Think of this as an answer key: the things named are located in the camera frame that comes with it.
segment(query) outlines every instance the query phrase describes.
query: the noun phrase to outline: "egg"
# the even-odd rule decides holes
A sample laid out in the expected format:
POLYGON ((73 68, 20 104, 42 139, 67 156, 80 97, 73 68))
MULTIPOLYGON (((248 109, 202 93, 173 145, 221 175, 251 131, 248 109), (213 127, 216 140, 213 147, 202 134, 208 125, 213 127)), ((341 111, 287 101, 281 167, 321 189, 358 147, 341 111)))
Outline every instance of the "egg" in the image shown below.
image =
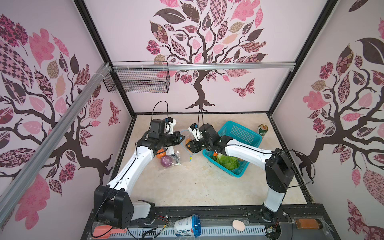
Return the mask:
POLYGON ((235 220, 232 222, 232 226, 234 229, 236 229, 237 231, 244 231, 245 230, 245 224, 242 222, 242 221, 239 221, 239 220, 235 220))

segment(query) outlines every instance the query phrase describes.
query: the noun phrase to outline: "beige tabletop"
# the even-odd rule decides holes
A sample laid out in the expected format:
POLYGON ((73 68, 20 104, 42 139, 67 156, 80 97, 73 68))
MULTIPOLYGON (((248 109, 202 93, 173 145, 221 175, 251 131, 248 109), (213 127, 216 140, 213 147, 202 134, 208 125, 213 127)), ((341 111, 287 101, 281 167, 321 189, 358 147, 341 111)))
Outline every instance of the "beige tabletop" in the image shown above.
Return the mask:
MULTIPOLYGON (((176 119, 174 131, 186 130, 197 122, 196 114, 169 115, 176 119)), ((163 119, 165 115, 154 115, 163 119)), ((150 115, 138 115, 120 170, 135 151, 134 143, 148 130, 150 115)), ((268 132, 259 148, 274 150, 281 148, 279 140, 266 114, 205 114, 204 123, 218 131, 227 121, 234 121, 250 130, 257 131, 260 124, 268 126, 268 132)), ((261 205, 267 194, 265 171, 249 164, 242 177, 233 177, 206 159, 202 152, 192 156, 182 146, 174 147, 180 152, 181 165, 164 168, 154 158, 139 176, 132 193, 132 201, 139 199, 154 202, 156 206, 212 206, 212 205, 261 205)), ((290 186, 297 185, 294 178, 290 186)), ((283 204, 306 204, 299 187, 290 188, 283 204)))

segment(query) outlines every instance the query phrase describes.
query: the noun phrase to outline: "green can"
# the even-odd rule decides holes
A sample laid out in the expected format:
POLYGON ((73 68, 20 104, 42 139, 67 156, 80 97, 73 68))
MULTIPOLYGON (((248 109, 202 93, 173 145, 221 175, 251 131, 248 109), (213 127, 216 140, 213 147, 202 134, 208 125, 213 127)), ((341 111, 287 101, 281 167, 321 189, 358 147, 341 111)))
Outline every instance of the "green can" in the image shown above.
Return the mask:
POLYGON ((257 133, 261 137, 264 137, 267 132, 268 132, 268 126, 267 125, 260 124, 260 126, 257 128, 257 133))

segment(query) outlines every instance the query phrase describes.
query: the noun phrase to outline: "pink butterfly decal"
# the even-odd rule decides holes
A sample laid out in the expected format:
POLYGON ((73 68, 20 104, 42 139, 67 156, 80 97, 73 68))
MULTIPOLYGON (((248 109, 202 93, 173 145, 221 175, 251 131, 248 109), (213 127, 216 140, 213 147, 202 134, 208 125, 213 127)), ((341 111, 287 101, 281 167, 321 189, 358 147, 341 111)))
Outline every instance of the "pink butterfly decal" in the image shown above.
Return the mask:
POLYGON ((255 90, 255 88, 253 87, 254 85, 255 85, 255 79, 252 79, 251 81, 249 81, 249 83, 246 85, 245 88, 234 88, 232 90, 234 90, 235 93, 238 93, 239 96, 244 99, 247 93, 255 94, 253 92, 255 90))
POLYGON ((115 107, 115 104, 111 100, 109 101, 109 105, 111 106, 112 116, 109 118, 108 126, 119 123, 118 115, 121 111, 118 107, 115 107))

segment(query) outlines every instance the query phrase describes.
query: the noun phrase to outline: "teal plastic basket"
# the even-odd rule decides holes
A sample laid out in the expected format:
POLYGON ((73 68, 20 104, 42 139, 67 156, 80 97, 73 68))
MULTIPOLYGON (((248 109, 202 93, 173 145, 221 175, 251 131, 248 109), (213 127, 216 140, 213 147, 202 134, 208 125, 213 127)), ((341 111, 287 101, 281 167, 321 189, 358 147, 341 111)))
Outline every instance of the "teal plastic basket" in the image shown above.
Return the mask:
MULTIPOLYGON (((236 139, 239 142, 242 142, 247 145, 251 145, 253 147, 259 147, 260 143, 263 140, 263 138, 259 134, 232 121, 226 122, 224 126, 218 131, 218 134, 220 136, 226 135, 229 137, 233 137, 233 139, 236 139)), ((213 154, 214 154, 214 151, 207 151, 205 149, 203 150, 204 157, 208 158, 208 160, 211 163, 215 164, 216 166, 221 168, 223 171, 225 171, 226 173, 234 177, 241 177, 244 174, 249 164, 249 162, 243 161, 243 162, 240 162, 239 168, 228 170, 211 158, 213 154)))

